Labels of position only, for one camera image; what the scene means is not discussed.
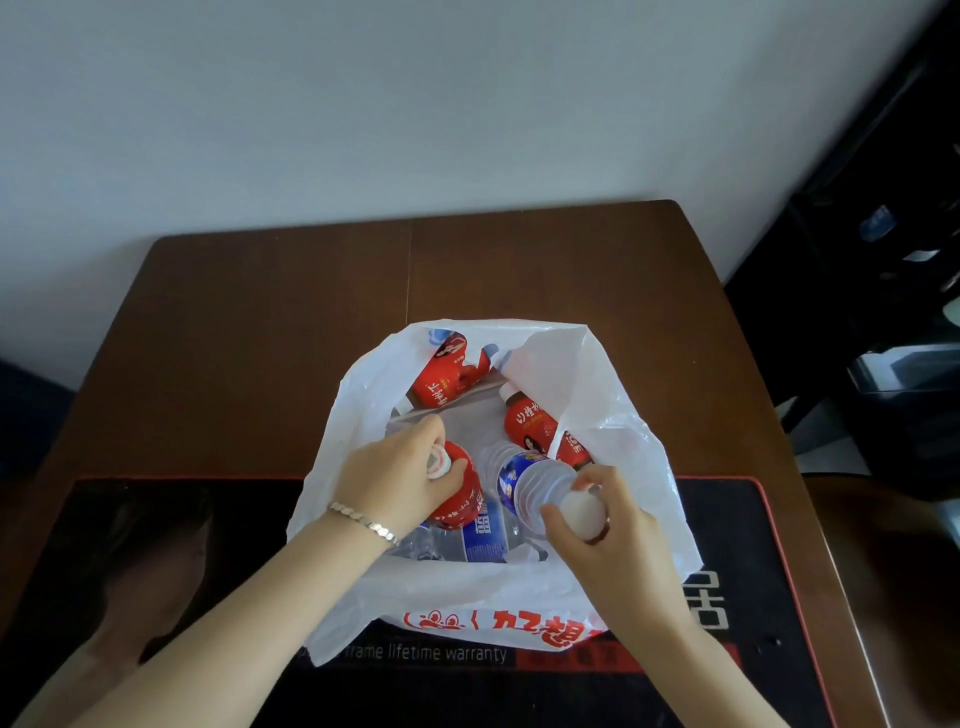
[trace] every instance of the wooden table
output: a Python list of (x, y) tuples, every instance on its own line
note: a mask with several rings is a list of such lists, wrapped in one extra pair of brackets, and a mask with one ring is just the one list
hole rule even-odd
[(884, 725), (789, 444), (672, 202), (157, 241), (4, 525), (0, 627), (77, 478), (302, 478), (350, 364), (444, 317), (589, 325), (677, 474), (757, 477), (839, 725)]

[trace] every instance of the bottle cap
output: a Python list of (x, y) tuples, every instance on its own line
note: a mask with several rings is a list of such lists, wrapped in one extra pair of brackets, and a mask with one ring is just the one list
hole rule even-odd
[(570, 491), (560, 501), (560, 512), (581, 541), (592, 541), (607, 526), (607, 506), (587, 491)]
[(515, 395), (520, 391), (520, 388), (517, 387), (513, 382), (508, 381), (503, 386), (500, 387), (500, 398), (504, 401), (507, 401), (510, 397)]
[(446, 454), (444, 446), (434, 445), (430, 448), (430, 456), (426, 461), (426, 476), (431, 480), (436, 480), (438, 477), (443, 477), (449, 473), (452, 465), (453, 461)]
[(400, 417), (405, 415), (407, 412), (412, 412), (414, 409), (414, 404), (404, 397), (402, 400), (396, 403), (394, 409), (399, 413)]

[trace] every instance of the white plastic bag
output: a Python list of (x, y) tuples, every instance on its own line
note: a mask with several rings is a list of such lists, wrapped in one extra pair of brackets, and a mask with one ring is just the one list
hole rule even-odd
[[(637, 505), (660, 520), (681, 578), (702, 566), (663, 445), (639, 418), (600, 342), (585, 326), (512, 319), (411, 324), (360, 357), (340, 382), (288, 541), (324, 512), (349, 453), (384, 436), (394, 406), (451, 331), (466, 336), (467, 363), (496, 345), (493, 366), (557, 420), (548, 454), (556, 454), (569, 431), (596, 462), (618, 467)], [(314, 665), (335, 657), (377, 618), (460, 640), (543, 650), (606, 629), (556, 554), (527, 564), (383, 556), (307, 639)]]

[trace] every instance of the silver bracelet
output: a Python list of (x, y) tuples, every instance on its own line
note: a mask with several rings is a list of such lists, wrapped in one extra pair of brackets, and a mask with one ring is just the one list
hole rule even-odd
[(329, 510), (336, 511), (337, 513), (341, 513), (347, 518), (352, 519), (360, 523), (361, 525), (365, 525), (377, 536), (382, 536), (394, 546), (396, 546), (399, 543), (399, 541), (396, 539), (396, 536), (390, 532), (390, 529), (387, 528), (387, 526), (380, 525), (379, 523), (374, 523), (359, 511), (354, 511), (352, 508), (346, 507), (343, 503), (337, 503), (337, 502), (330, 503)]

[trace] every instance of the mouse pad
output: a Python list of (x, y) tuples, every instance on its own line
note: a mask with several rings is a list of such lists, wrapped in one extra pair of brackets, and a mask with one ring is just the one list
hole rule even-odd
[[(691, 612), (791, 726), (832, 725), (759, 484), (677, 482), (705, 562), (684, 584)], [(72, 655), (107, 654), (116, 674), (156, 654), (284, 545), (300, 487), (290, 480), (79, 482), (0, 643), (7, 687), (0, 725), (11, 724)], [(545, 653), (381, 621), (323, 667), (301, 650), (255, 725), (345, 714), (466, 725), (681, 725), (609, 633)]]

